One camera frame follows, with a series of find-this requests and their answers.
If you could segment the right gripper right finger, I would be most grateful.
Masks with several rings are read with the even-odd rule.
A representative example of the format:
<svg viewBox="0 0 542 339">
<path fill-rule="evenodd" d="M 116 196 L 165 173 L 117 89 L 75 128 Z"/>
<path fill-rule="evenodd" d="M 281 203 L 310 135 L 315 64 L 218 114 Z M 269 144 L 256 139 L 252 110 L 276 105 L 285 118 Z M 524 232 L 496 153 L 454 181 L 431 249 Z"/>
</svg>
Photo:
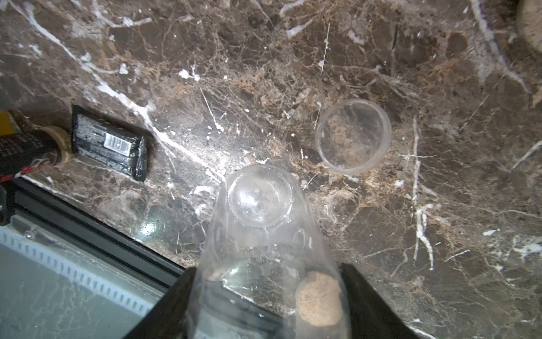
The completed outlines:
<svg viewBox="0 0 542 339">
<path fill-rule="evenodd" d="M 340 265 L 351 312 L 353 338 L 410 338 L 418 336 L 351 264 Z"/>
</svg>

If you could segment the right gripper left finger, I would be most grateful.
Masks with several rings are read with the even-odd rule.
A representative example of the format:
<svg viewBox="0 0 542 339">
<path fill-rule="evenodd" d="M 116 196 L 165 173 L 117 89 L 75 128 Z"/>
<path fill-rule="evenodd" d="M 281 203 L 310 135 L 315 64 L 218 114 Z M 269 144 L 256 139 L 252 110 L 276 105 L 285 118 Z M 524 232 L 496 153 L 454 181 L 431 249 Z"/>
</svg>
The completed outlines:
<svg viewBox="0 0 542 339">
<path fill-rule="evenodd" d="M 124 338 L 187 338 L 186 322 L 183 318 L 189 306 L 196 272 L 196 267 L 187 268 L 151 311 Z"/>
</svg>

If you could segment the clear oatmeal jar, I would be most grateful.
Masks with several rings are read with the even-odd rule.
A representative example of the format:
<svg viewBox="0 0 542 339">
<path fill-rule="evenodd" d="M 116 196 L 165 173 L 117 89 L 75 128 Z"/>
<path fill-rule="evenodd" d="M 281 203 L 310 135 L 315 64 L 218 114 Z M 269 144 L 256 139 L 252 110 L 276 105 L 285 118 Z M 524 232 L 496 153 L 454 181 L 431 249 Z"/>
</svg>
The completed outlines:
<svg viewBox="0 0 542 339">
<path fill-rule="evenodd" d="M 311 271 L 340 284 L 335 326 L 296 313 L 296 290 Z M 351 338 L 340 270 L 291 174 L 251 165 L 222 184 L 185 319 L 188 338 Z"/>
</svg>

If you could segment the clear jar lid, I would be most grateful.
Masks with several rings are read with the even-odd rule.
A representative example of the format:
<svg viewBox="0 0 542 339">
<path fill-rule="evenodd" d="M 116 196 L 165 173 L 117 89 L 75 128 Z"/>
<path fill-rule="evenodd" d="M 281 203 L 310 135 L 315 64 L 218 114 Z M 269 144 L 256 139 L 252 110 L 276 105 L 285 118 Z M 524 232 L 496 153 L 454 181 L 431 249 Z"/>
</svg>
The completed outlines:
<svg viewBox="0 0 542 339">
<path fill-rule="evenodd" d="M 327 168 L 356 176 L 372 170 L 385 157 L 392 126 L 379 105 L 362 99 L 341 100 L 320 116 L 315 140 Z"/>
</svg>

